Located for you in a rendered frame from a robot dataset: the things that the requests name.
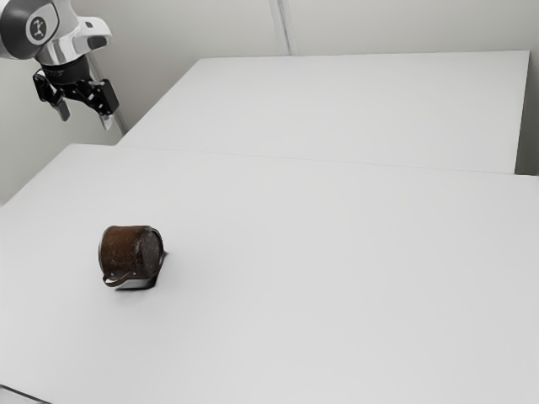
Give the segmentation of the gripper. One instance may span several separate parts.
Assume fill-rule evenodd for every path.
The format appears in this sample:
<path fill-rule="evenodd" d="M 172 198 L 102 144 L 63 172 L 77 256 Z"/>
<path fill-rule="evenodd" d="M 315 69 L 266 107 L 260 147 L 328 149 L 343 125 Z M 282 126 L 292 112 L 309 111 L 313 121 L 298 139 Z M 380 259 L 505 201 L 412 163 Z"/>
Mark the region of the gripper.
<path fill-rule="evenodd" d="M 64 92 L 55 88 L 67 86 L 66 97 L 81 102 L 95 111 L 105 130 L 112 127 L 114 114 L 119 108 L 112 83 L 108 79 L 93 81 L 88 59 L 80 56 L 63 65 L 44 65 L 33 75 L 33 83 L 41 102 L 48 103 L 63 122 L 68 121 L 70 112 L 64 100 Z"/>

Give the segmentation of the rusty brown metal mug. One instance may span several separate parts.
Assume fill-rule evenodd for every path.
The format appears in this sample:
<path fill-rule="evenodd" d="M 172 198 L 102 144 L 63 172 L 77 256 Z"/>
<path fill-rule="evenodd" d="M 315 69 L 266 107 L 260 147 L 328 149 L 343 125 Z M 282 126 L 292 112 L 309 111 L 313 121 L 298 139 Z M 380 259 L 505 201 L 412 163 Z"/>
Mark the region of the rusty brown metal mug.
<path fill-rule="evenodd" d="M 151 226 L 109 226 L 99 243 L 103 282 L 118 290 L 148 290 L 157 283 L 166 253 Z"/>

